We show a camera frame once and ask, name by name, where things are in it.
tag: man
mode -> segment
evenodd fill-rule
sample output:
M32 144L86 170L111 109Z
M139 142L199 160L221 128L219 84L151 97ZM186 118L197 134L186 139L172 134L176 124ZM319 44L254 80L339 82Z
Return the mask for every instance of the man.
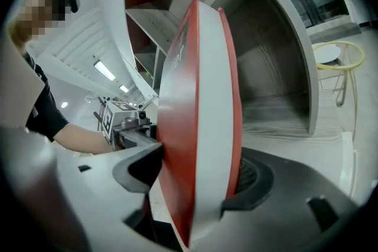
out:
M70 0L26 0L16 19L8 26L8 34L15 48L44 82L44 88L35 102L26 127L76 152L111 152L101 132L78 127L63 117L56 107L47 77L25 49L26 43L38 35L43 35L46 28L63 21L69 7Z

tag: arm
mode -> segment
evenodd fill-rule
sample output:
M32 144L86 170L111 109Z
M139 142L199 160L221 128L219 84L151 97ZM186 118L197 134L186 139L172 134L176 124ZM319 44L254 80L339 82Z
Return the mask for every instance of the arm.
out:
M101 132L93 132L70 123L54 136L54 140L76 152L100 154L112 151Z

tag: red book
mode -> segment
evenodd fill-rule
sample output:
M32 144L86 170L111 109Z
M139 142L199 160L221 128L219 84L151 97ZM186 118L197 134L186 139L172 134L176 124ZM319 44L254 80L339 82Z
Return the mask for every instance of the red book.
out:
M189 247L216 225L239 174L242 107L222 9L199 0L189 6L164 63L157 137L165 152L162 192Z

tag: yellow ring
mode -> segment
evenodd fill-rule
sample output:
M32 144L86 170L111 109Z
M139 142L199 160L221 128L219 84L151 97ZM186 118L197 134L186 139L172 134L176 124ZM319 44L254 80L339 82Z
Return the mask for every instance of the yellow ring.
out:
M321 64L321 63L317 63L317 67L322 69L322 70L352 70L358 66L360 66L362 64L362 62L365 60L365 52L363 51L363 49L361 47L359 47L357 44L354 44L352 42L347 42L347 41L331 41L331 42L326 42L326 43L323 43L321 45L318 45L316 47L314 47L314 51L316 51L317 49L325 46L325 45L329 45L329 44L347 44L347 45L352 45L353 47L355 47L356 49L358 49L358 51L360 52L361 54L361 58L354 64L349 64L347 66L327 66L327 65L324 65L324 64Z

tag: ceiling light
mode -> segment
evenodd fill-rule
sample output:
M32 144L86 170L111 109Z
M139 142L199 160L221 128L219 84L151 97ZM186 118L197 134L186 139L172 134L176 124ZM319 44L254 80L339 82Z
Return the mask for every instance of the ceiling light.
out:
M106 68L105 65L99 60L94 63L94 67L98 69L105 77L107 77L110 81L113 81L116 77Z
M119 89L120 90L123 90L125 93L127 93L129 90L125 87L125 86L123 86L123 85L121 85L120 87L119 87Z

